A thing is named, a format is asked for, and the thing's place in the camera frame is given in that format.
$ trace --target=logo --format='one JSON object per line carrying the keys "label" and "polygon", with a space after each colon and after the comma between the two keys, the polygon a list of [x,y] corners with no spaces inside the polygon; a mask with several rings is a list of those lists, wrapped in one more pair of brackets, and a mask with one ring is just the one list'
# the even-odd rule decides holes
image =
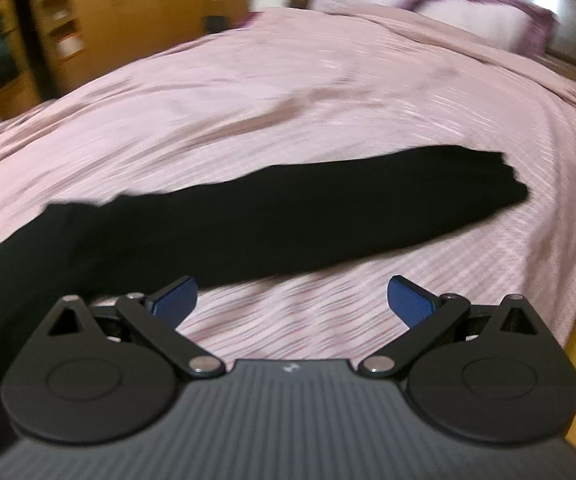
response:
{"label": "logo", "polygon": [[297,363],[290,363],[289,365],[286,365],[284,367],[284,372],[288,372],[289,374],[292,374],[293,372],[296,372],[299,369],[300,369],[300,366]]}

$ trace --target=black circular disc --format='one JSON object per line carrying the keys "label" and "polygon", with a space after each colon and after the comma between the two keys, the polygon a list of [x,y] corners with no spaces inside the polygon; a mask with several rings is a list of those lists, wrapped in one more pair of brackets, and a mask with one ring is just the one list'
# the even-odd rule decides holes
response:
{"label": "black circular disc", "polygon": [[539,348],[529,352],[490,338],[423,355],[410,371],[407,392],[431,424],[486,444],[525,444],[561,434],[576,412],[572,367],[548,364]]}
{"label": "black circular disc", "polygon": [[22,381],[12,377],[1,388],[12,421],[35,438],[108,442],[151,424],[175,398],[174,372],[151,350],[109,342],[54,348],[18,369]]}

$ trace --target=pink duvet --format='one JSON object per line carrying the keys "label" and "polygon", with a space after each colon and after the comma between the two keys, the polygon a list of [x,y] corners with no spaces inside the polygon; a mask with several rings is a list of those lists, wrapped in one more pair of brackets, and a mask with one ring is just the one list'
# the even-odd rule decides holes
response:
{"label": "pink duvet", "polygon": [[476,303],[524,293],[563,343],[576,315],[576,83],[405,10],[271,9],[0,124],[0,242],[51,201],[423,144],[505,152],[530,200],[418,248],[205,291],[181,332],[230,362],[361,358],[405,330],[386,303],[404,274]]}

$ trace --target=triangular cutout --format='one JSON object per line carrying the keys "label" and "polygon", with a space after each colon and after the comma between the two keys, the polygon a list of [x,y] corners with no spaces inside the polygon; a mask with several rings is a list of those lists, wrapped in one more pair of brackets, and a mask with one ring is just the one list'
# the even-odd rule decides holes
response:
{"label": "triangular cutout", "polygon": [[81,332],[81,325],[77,314],[71,308],[66,308],[50,330],[51,336],[76,334]]}
{"label": "triangular cutout", "polygon": [[501,330],[528,335],[536,335],[537,333],[524,310],[516,306],[510,309],[504,324],[501,326]]}

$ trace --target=blue gripper pad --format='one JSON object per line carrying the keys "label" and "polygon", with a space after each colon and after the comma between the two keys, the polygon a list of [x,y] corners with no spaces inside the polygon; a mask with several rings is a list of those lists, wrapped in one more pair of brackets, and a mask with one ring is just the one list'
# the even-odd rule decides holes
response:
{"label": "blue gripper pad", "polygon": [[439,307],[439,298],[403,276],[388,282],[388,305],[409,328],[422,322]]}
{"label": "blue gripper pad", "polygon": [[197,293],[197,282],[185,276],[146,298],[144,306],[169,327],[177,328],[194,310]]}

